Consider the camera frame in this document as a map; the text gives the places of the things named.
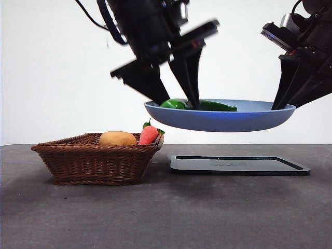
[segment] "cable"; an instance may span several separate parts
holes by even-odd
[[[297,1],[296,2],[296,4],[294,5],[294,7],[293,7],[293,10],[292,10],[292,17],[294,16],[294,14],[295,14],[295,10],[296,10],[296,7],[302,2],[303,0],[299,0],[299,1]]]
[[[102,29],[105,29],[105,30],[109,31],[107,28],[105,28],[104,26],[102,26],[99,23],[97,23],[96,21],[94,21],[94,19],[89,15],[89,13],[87,12],[87,10],[85,9],[85,7],[83,6],[83,4],[81,4],[81,2],[79,0],[75,0],[75,1],[81,7],[81,9],[84,11],[84,13],[87,15],[87,17],[91,20],[91,22],[93,22],[98,27],[101,27]]]

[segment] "white backdrop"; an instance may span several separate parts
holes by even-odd
[[[102,21],[95,0],[82,0]],[[260,35],[278,25],[295,0],[192,0],[187,31],[217,18],[200,61],[200,97],[273,101],[284,51]],[[140,132],[148,99],[109,71],[134,59],[93,25],[74,0],[1,1],[1,144],[38,143],[86,132]],[[184,94],[167,64],[162,80],[172,98]],[[332,142],[332,96],[296,110],[266,131],[209,133],[168,127],[166,143],[327,144]]]

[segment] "black plastic tray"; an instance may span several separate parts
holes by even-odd
[[[310,175],[310,169],[279,157],[173,156],[171,170],[183,174]]]

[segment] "green chili pepper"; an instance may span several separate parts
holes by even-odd
[[[199,103],[200,103],[199,110],[210,110],[217,112],[236,112],[238,110],[235,106],[229,106],[209,100],[200,100]],[[186,110],[194,109],[187,100],[183,99],[170,99],[163,102],[160,106],[172,109],[186,109]]]
[[[200,100],[199,110],[213,110],[217,112],[236,112],[238,109],[235,106],[229,106],[214,101]]]

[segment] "wicker basket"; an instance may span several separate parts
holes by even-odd
[[[140,133],[133,133],[139,140]],[[153,155],[163,144],[159,134],[150,145],[101,146],[101,133],[87,133],[32,146],[57,185],[132,185],[141,182]]]

